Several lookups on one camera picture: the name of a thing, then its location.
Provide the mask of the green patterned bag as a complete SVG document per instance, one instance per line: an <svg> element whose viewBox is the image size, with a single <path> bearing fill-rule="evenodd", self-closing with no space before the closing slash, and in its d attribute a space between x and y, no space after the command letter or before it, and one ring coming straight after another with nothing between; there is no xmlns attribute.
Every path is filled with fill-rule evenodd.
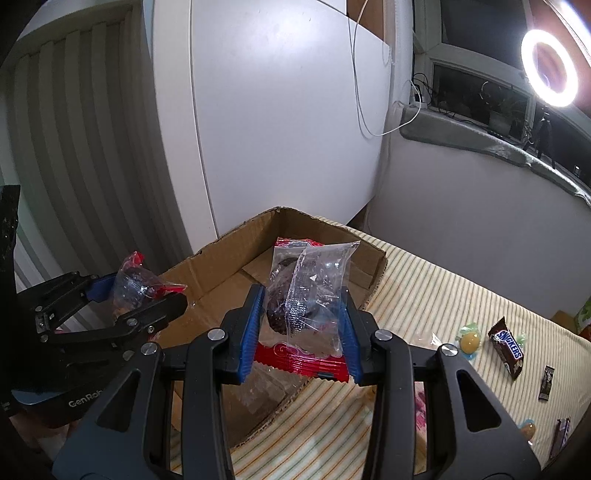
<svg viewBox="0 0 591 480"><path fill-rule="evenodd" d="M585 302L574 318L576 332L591 341L591 298Z"/></svg>

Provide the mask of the black small snack sachet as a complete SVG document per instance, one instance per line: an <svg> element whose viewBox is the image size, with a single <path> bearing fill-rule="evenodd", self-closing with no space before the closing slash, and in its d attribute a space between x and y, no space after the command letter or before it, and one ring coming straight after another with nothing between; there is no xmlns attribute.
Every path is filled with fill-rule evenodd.
<svg viewBox="0 0 591 480"><path fill-rule="evenodd" d="M543 376L541 379L540 390L538 394L538 400L547 402L549 400L550 392L553 385L555 368L546 365L544 368Z"/></svg>

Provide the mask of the brown jelly cup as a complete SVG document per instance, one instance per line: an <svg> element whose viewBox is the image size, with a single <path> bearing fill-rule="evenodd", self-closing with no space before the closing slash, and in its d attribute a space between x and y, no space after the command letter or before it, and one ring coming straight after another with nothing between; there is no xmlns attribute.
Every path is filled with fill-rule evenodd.
<svg viewBox="0 0 591 480"><path fill-rule="evenodd" d="M519 425L520 432L523 434L530 446L533 445L533 439L537 432L536 423L533 419L526 419Z"/></svg>

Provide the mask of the yellow jelly cup green lid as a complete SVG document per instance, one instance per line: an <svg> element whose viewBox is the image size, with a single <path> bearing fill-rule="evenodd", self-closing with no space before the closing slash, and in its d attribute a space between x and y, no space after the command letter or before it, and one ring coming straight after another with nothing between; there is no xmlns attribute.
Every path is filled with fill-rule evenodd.
<svg viewBox="0 0 591 480"><path fill-rule="evenodd" d="M464 325L459 329L456 336L456 345L468 360L476 358L481 344L482 335L476 323Z"/></svg>

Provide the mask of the packaged cranberry toast bread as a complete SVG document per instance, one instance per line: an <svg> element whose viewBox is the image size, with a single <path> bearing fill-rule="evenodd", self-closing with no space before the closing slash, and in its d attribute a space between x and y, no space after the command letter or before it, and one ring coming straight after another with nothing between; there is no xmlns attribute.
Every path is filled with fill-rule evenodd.
<svg viewBox="0 0 591 480"><path fill-rule="evenodd" d="M427 443L427 402L423 382L416 382L415 388L415 425L417 439Z"/></svg>

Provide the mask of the Snickers bar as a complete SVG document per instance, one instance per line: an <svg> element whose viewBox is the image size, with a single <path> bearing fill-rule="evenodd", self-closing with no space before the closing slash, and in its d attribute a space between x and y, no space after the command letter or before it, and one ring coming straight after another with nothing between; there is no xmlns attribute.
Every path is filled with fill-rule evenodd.
<svg viewBox="0 0 591 480"><path fill-rule="evenodd" d="M564 448L570 431L571 420L569 418L562 418L557 420L554 430L549 459L554 459Z"/></svg>
<svg viewBox="0 0 591 480"><path fill-rule="evenodd" d="M511 379L515 381L523 370L524 351L508 328L504 317L491 327L488 337Z"/></svg>

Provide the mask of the white power strip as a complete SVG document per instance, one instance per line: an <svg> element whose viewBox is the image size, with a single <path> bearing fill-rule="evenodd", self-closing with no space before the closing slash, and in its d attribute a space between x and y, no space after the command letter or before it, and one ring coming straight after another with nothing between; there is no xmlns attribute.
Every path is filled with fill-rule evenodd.
<svg viewBox="0 0 591 480"><path fill-rule="evenodd" d="M426 109L427 108L427 103L425 102L425 100L420 92L414 93L412 106L417 109Z"/></svg>

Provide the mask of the clear bag chocolate cake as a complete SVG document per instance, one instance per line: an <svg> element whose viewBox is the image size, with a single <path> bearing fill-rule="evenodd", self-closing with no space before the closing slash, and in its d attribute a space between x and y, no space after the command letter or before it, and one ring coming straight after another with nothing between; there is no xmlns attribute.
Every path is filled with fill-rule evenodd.
<svg viewBox="0 0 591 480"><path fill-rule="evenodd" d="M359 246L276 239L256 362L308 378L349 381L342 323L349 267Z"/></svg>

